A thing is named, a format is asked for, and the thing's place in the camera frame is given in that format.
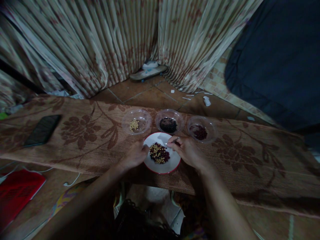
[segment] brown cloth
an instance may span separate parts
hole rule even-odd
[[[133,136],[122,130],[123,116],[138,108],[40,95],[0,122],[0,157],[99,176],[117,163],[134,141],[159,131],[154,122],[159,109],[153,108],[143,108],[153,119],[147,132]],[[23,148],[37,122],[55,114],[62,118],[49,142]],[[192,115],[182,116],[188,123]],[[300,136],[254,123],[209,119],[217,126],[217,139],[198,146],[238,203],[320,217],[319,163]],[[188,136],[187,128],[178,135]],[[183,161],[165,175],[142,164],[131,171],[127,181],[192,195],[202,193],[198,175]]]

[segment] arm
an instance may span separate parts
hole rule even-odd
[[[168,147],[172,147],[199,173],[204,187],[207,211],[216,237],[218,239],[257,239],[218,170],[206,159],[194,140],[190,137],[180,137],[177,141],[180,144],[178,146],[171,143],[175,139],[177,136],[169,139]]]
[[[105,174],[63,207],[34,239],[80,239],[101,213],[97,204],[110,195],[112,188],[131,169],[140,165],[149,152],[143,139],[135,142],[127,154]]]

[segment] red book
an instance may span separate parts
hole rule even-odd
[[[11,173],[0,184],[0,233],[15,219],[45,181],[41,174],[23,169]]]

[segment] dark blue cloth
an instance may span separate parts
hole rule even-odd
[[[233,94],[290,131],[319,124],[320,1],[265,0],[234,47],[225,79]]]

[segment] black phone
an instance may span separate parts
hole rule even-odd
[[[41,118],[23,146],[31,147],[47,143],[54,129],[57,127],[60,118],[61,115],[51,115]]]

